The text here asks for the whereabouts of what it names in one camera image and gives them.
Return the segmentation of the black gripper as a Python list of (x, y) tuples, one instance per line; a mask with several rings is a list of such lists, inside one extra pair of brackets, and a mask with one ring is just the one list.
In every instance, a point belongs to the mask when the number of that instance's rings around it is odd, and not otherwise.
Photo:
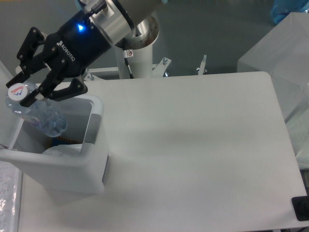
[[(99, 31), (93, 22), (85, 18), (85, 13), (79, 11), (69, 19), (59, 30), (44, 36), (41, 31), (32, 27), (22, 43), (17, 58), (20, 65), (16, 76), (7, 84), (9, 88), (17, 83), (24, 83), (30, 76), (46, 68), (52, 69), (46, 79), (28, 94), (20, 105), (30, 107), (36, 100), (63, 101), (88, 91), (79, 75), (102, 54), (111, 48), (111, 44)], [(59, 69), (65, 60), (64, 69)], [(68, 77), (74, 77), (66, 88), (56, 90), (56, 87)]]

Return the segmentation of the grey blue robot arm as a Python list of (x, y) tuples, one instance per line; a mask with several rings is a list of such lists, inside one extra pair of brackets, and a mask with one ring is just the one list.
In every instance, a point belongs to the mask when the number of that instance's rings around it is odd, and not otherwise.
[(16, 76), (6, 86), (23, 83), (48, 68), (44, 81), (21, 101), (22, 106), (85, 94), (86, 68), (161, 5), (161, 0), (91, 0), (83, 2), (82, 9), (55, 33), (47, 35), (32, 27), (17, 53)]

